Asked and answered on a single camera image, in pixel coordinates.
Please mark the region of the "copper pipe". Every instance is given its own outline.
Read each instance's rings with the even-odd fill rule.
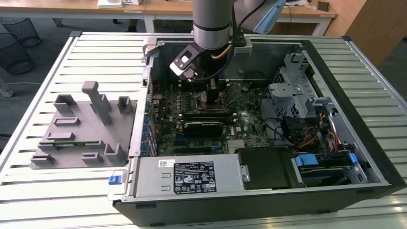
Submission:
[[[226,54],[228,53],[231,51],[231,44],[228,45],[228,47],[223,50],[223,52],[222,52],[222,54],[219,54],[219,55],[211,55],[211,57],[212,57],[212,59],[215,60],[215,61],[218,61],[218,60],[220,60],[224,56],[226,56]]]

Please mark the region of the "blue latch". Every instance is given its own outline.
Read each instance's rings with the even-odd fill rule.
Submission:
[[[350,159],[351,159],[351,162],[354,164],[358,163],[358,158],[357,158],[357,155],[354,153],[350,153]]]
[[[122,175],[110,176],[108,184],[110,185],[120,185],[122,184]]]
[[[316,156],[314,154],[300,154],[295,158],[298,167],[300,166],[316,166],[319,165]]]

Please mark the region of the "regulatory label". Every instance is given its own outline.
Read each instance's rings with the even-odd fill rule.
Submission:
[[[159,167],[174,167],[175,160],[159,160]]]
[[[174,192],[216,192],[214,161],[174,164]]]

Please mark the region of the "black wire basket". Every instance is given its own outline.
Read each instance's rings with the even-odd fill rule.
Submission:
[[[35,66],[15,33],[0,33],[0,66],[12,75],[27,73]]]
[[[0,18],[0,23],[8,32],[19,35],[24,47],[34,47],[40,43],[42,39],[30,18]]]

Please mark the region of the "green circuit board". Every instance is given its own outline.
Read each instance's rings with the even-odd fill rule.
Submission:
[[[183,155],[179,149],[211,148],[211,154],[227,154],[227,141],[242,139],[247,147],[270,146],[266,127],[260,122],[258,102],[264,89],[250,88],[247,82],[232,82],[222,91],[218,109],[203,110],[198,105],[202,92],[182,92],[170,86],[155,101],[159,131],[159,156]],[[186,121],[179,114],[234,114],[234,123],[223,125],[223,133],[212,138],[187,138],[183,135]]]

